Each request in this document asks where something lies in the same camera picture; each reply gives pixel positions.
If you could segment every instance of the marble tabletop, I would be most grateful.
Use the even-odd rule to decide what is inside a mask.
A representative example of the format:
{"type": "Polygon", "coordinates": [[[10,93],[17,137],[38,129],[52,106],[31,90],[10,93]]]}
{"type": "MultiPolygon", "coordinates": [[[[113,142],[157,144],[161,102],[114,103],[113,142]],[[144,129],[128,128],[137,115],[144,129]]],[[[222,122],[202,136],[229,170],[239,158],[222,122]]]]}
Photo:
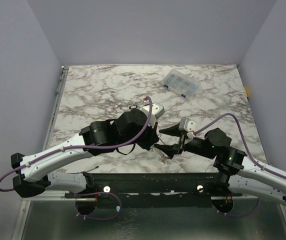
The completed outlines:
{"type": "MultiPolygon", "coordinates": [[[[168,128],[181,118],[189,117],[199,128],[224,113],[233,113],[240,121],[246,142],[257,159],[266,162],[259,134],[252,117],[242,81],[236,65],[83,65],[71,66],[63,89],[50,146],[55,146],[78,133],[94,121],[118,118],[131,105],[143,105],[150,96],[165,108],[158,128],[168,128]],[[163,78],[176,69],[200,82],[201,92],[184,99],[165,89],[163,78]]],[[[220,128],[232,138],[231,145],[245,150],[237,125],[225,117],[200,133],[220,128]]],[[[162,135],[166,144],[177,142],[177,137],[162,135]]],[[[127,153],[132,146],[122,147],[127,153]]],[[[154,150],[139,146],[129,155],[112,152],[82,159],[59,169],[75,173],[204,173],[217,172],[213,160],[183,152],[173,159],[161,159],[154,150]]]]}

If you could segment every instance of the clear plastic organizer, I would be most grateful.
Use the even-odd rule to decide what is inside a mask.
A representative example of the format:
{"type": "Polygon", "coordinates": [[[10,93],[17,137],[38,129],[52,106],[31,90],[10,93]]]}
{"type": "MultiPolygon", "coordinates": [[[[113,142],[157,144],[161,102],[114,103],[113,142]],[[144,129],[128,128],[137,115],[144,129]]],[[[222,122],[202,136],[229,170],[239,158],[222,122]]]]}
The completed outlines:
{"type": "Polygon", "coordinates": [[[166,75],[162,83],[166,89],[188,99],[198,93],[201,86],[201,84],[196,80],[174,69],[166,75]]]}

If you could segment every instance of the purple cable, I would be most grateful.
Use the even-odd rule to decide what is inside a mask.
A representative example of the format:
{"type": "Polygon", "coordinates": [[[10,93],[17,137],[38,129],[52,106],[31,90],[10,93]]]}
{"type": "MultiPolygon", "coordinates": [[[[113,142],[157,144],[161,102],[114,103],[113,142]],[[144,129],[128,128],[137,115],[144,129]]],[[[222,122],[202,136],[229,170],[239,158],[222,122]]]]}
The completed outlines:
{"type": "MultiPolygon", "coordinates": [[[[145,131],[145,129],[148,127],[148,124],[151,120],[151,116],[152,116],[152,107],[153,107],[153,103],[152,103],[152,100],[149,96],[147,96],[146,98],[144,98],[144,100],[148,100],[148,103],[149,103],[149,111],[148,111],[148,115],[147,115],[147,119],[146,119],[146,122],[144,124],[144,126],[142,127],[142,129],[138,132],[137,135],[135,135],[135,137],[133,137],[132,139],[124,142],[124,143],[121,143],[121,144],[118,144],[118,145],[113,145],[113,146],[92,146],[92,145],[75,145],[75,146],[67,146],[67,147],[64,147],[63,149],[64,150],[69,150],[69,149],[117,149],[117,148],[121,148],[121,147],[124,147],[124,146],[127,146],[129,144],[131,144],[132,142],[134,142],[136,139],[138,139],[142,133],[145,131]]],[[[35,158],[34,160],[30,161],[29,162],[29,165],[32,165],[48,156],[51,156],[53,154],[56,154],[58,152],[61,152],[61,149],[56,149],[56,150],[53,150],[53,151],[50,151],[42,156],[39,156],[37,158],[35,158]]],[[[3,176],[0,177],[0,184],[1,182],[7,177],[9,176],[10,174],[12,173],[15,173],[23,168],[26,168],[27,165],[24,164],[22,166],[18,166],[16,168],[14,168],[13,170],[5,173],[3,176]]],[[[11,192],[11,191],[14,191],[13,188],[8,188],[8,189],[2,189],[0,187],[0,192],[11,192]]]]}
{"type": "Polygon", "coordinates": [[[111,216],[111,217],[107,217],[107,218],[99,218],[99,217],[93,217],[93,216],[87,216],[87,215],[82,215],[79,213],[79,210],[78,210],[78,206],[76,205],[76,211],[77,211],[77,214],[81,217],[85,217],[87,219],[92,219],[92,220],[97,220],[97,221],[109,221],[109,220],[112,220],[112,219],[115,219],[118,215],[120,215],[121,213],[121,210],[122,210],[122,203],[121,203],[121,200],[119,199],[118,196],[116,196],[114,193],[112,192],[103,192],[103,191],[100,191],[100,192],[93,192],[93,193],[85,193],[85,194],[79,194],[79,193],[72,193],[74,194],[75,196],[94,196],[94,195],[98,195],[98,194],[108,194],[108,195],[111,195],[113,197],[116,198],[116,200],[118,201],[118,204],[119,204],[119,211],[117,212],[117,214],[115,214],[114,216],[111,216]]]}
{"type": "MultiPolygon", "coordinates": [[[[212,126],[213,124],[215,124],[218,120],[220,120],[220,119],[222,119],[222,118],[224,118],[224,117],[226,117],[226,116],[231,116],[231,117],[234,118],[234,120],[235,120],[235,122],[236,122],[236,124],[237,124],[237,127],[238,127],[239,134],[241,135],[241,138],[242,138],[244,147],[245,147],[246,152],[247,152],[249,158],[251,159],[251,161],[252,161],[254,164],[256,164],[257,166],[259,166],[260,168],[263,168],[263,166],[262,166],[261,164],[259,164],[259,163],[254,159],[254,157],[252,156],[252,154],[251,154],[251,152],[250,152],[250,150],[249,150],[249,148],[248,148],[247,142],[245,141],[245,137],[244,137],[244,134],[243,134],[243,132],[242,132],[242,129],[241,129],[241,126],[240,126],[240,122],[239,122],[239,120],[237,119],[237,117],[236,117],[234,114],[232,114],[232,113],[224,113],[224,114],[222,114],[222,115],[219,116],[217,119],[215,119],[215,120],[213,120],[212,122],[210,122],[208,125],[202,127],[201,129],[197,130],[196,132],[194,132],[194,135],[196,135],[196,134],[202,132],[203,130],[209,128],[210,126],[212,126]]],[[[280,177],[280,178],[286,180],[286,176],[284,176],[284,175],[282,175],[282,174],[280,174],[280,173],[278,173],[278,172],[275,172],[275,171],[270,170],[270,169],[268,169],[268,168],[264,168],[264,170],[267,171],[267,172],[269,172],[269,173],[271,173],[271,174],[273,174],[273,175],[276,175],[276,176],[278,176],[278,177],[280,177]]]]}
{"type": "Polygon", "coordinates": [[[240,215],[234,215],[234,214],[229,214],[229,213],[225,214],[223,212],[220,212],[214,205],[212,205],[212,206],[221,215],[228,216],[231,218],[243,218],[243,217],[247,217],[247,216],[250,216],[251,214],[255,213],[259,209],[260,205],[261,205],[261,198],[258,199],[257,205],[252,211],[250,211],[248,213],[240,214],[240,215]]]}

